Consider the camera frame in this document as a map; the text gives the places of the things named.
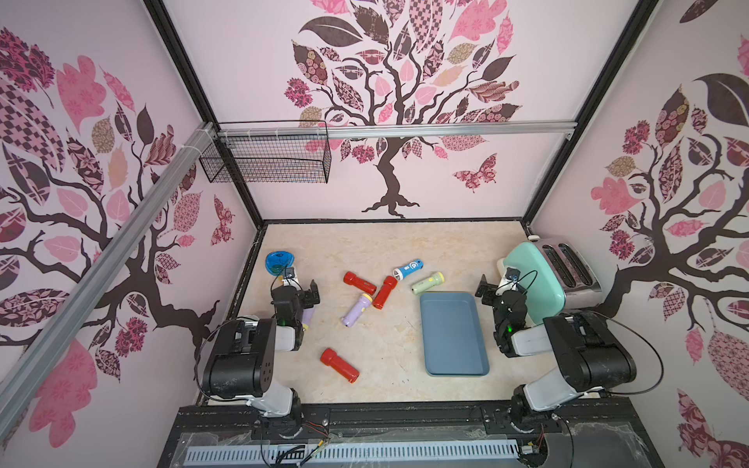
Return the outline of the purple yellow flashlight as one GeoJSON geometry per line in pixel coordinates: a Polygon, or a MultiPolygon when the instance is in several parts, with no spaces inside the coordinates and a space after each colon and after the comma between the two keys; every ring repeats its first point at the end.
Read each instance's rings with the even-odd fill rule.
{"type": "Polygon", "coordinates": [[[363,292],[357,302],[349,309],[349,312],[341,319],[345,327],[351,328],[362,316],[362,314],[372,305],[373,298],[363,292]]]}

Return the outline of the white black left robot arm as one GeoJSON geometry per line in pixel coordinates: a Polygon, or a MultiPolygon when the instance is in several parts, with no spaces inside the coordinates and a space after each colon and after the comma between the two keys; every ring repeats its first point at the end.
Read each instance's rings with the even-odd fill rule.
{"type": "Polygon", "coordinates": [[[198,378],[198,388],[211,401],[243,403],[262,417],[302,423],[302,403],[293,388],[274,374],[278,352],[302,347],[315,306],[318,285],[307,290],[280,286],[271,291],[275,313],[270,318],[236,318],[218,327],[218,337],[198,378]]]}

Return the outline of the blue lidded snack cup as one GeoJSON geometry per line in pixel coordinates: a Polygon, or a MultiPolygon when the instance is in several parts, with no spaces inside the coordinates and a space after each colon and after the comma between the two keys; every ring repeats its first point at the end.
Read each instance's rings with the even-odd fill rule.
{"type": "Polygon", "coordinates": [[[269,253],[264,261],[266,271],[273,277],[283,276],[287,268],[294,265],[295,256],[287,251],[269,253]]]}

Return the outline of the blue plastic tray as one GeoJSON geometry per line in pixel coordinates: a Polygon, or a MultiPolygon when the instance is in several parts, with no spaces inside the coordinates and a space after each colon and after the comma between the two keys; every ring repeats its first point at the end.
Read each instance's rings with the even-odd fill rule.
{"type": "Polygon", "coordinates": [[[425,292],[419,299],[429,376],[486,376],[490,371],[476,300],[469,292],[425,292]]]}

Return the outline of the aluminium frame rail left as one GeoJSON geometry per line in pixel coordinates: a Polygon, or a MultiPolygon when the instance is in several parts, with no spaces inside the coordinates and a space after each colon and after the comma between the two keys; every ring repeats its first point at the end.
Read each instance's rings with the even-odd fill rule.
{"type": "Polygon", "coordinates": [[[62,309],[42,329],[1,382],[1,436],[6,437],[62,354],[95,310],[108,287],[144,238],[188,170],[209,148],[216,125],[202,123],[179,149],[176,159],[117,232],[91,270],[75,286],[62,309]]]}

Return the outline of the green yellow flashlight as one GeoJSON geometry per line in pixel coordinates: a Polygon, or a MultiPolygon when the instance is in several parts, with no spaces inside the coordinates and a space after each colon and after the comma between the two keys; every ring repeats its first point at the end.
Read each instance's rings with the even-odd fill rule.
{"type": "Polygon", "coordinates": [[[423,294],[437,286],[442,285],[444,282],[445,282],[444,274],[442,272],[435,272],[431,274],[429,277],[413,284],[412,293],[418,296],[419,294],[423,294]]]}

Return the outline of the aluminium frame rail back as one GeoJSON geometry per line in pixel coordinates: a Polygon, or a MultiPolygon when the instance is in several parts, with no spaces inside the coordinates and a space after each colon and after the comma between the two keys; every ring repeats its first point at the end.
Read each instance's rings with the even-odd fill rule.
{"type": "Polygon", "coordinates": [[[456,123],[426,125],[385,126],[329,126],[290,127],[291,121],[257,121],[244,123],[222,123],[218,135],[224,138],[405,138],[405,137],[451,137],[451,136],[495,136],[524,134],[571,135],[577,128],[573,121],[509,121],[501,123],[456,123]]]}

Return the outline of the blue white flashlight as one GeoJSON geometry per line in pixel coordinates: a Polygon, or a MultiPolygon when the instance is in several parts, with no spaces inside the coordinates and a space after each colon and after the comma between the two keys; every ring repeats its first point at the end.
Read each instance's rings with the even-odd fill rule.
{"type": "Polygon", "coordinates": [[[423,261],[421,261],[420,259],[414,259],[413,261],[410,261],[403,266],[395,268],[393,270],[392,276],[397,281],[403,281],[406,277],[421,269],[423,269],[423,261]]]}

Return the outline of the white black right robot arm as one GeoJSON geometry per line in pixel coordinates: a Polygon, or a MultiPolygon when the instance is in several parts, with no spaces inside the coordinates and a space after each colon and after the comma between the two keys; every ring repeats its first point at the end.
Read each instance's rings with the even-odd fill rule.
{"type": "Polygon", "coordinates": [[[510,283],[494,285],[482,277],[475,296],[493,309],[493,337],[505,357],[554,356],[555,368],[513,391],[509,420],[521,432],[591,390],[609,390],[637,376],[630,353],[592,311],[559,313],[529,327],[527,295],[510,283]]]}

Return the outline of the mint green toaster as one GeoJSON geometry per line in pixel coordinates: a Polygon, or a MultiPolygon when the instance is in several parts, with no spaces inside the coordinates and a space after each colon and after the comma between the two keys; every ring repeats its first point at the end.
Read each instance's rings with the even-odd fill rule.
{"type": "Polygon", "coordinates": [[[590,308],[604,301],[598,278],[563,238],[519,244],[497,261],[501,276],[511,269],[518,271],[518,286],[527,291],[528,320],[534,325],[565,310],[590,308]]]}

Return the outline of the red flashlight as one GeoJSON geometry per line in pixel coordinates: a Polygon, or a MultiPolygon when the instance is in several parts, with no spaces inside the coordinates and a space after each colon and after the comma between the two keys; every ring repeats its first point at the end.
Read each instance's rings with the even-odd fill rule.
{"type": "Polygon", "coordinates": [[[369,296],[376,293],[375,284],[364,280],[351,271],[347,271],[347,273],[345,273],[345,275],[343,276],[343,282],[345,282],[345,284],[347,284],[348,286],[357,288],[358,290],[362,291],[365,294],[368,294],[369,296]]]}
{"type": "Polygon", "coordinates": [[[398,285],[398,280],[393,276],[387,276],[382,283],[382,286],[378,290],[378,293],[374,297],[372,307],[382,310],[384,308],[391,293],[395,290],[398,285]]]}
{"type": "Polygon", "coordinates": [[[331,348],[327,348],[323,351],[320,361],[323,365],[335,370],[350,383],[354,383],[360,376],[360,372],[357,368],[354,368],[349,364],[349,362],[347,362],[347,360],[341,358],[341,356],[331,348]]]}

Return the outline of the aluminium frame rail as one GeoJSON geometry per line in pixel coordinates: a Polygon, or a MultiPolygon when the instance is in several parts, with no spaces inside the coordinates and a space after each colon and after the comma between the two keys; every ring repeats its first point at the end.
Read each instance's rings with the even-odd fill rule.
{"type": "Polygon", "coordinates": [[[117,232],[91,270],[75,286],[62,309],[42,329],[1,382],[1,436],[6,437],[62,354],[95,310],[108,287],[144,238],[188,170],[209,148],[216,125],[202,123],[179,149],[176,159],[117,232]]]}
{"type": "Polygon", "coordinates": [[[573,121],[509,121],[501,123],[456,123],[426,125],[385,126],[329,126],[290,127],[291,121],[257,121],[244,123],[222,123],[218,135],[224,138],[405,138],[405,137],[451,137],[451,136],[495,136],[524,134],[571,135],[577,128],[573,121]]]}

